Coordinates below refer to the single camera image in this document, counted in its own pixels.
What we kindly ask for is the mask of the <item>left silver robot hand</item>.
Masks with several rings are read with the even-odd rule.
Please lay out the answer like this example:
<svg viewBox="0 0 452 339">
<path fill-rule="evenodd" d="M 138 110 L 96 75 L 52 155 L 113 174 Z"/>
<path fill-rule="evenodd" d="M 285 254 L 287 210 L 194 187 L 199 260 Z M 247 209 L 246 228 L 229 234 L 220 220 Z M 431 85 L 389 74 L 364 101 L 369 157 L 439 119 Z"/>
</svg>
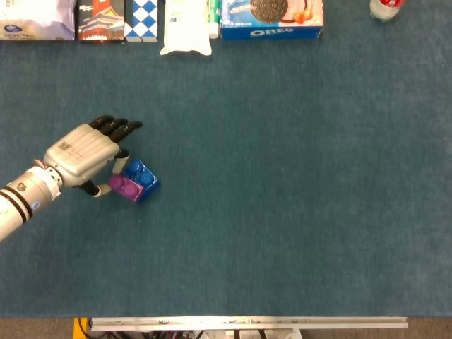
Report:
<svg viewBox="0 0 452 339">
<path fill-rule="evenodd" d="M 93 178 L 109 164 L 113 164 L 113 174 L 124 169 L 130 152 L 119 142 L 142 125 L 140 121 L 102 115 L 77 126 L 48 148 L 43 163 L 59 173 L 63 186 L 99 197 L 111 188 L 109 184 L 95 184 Z"/>
</svg>

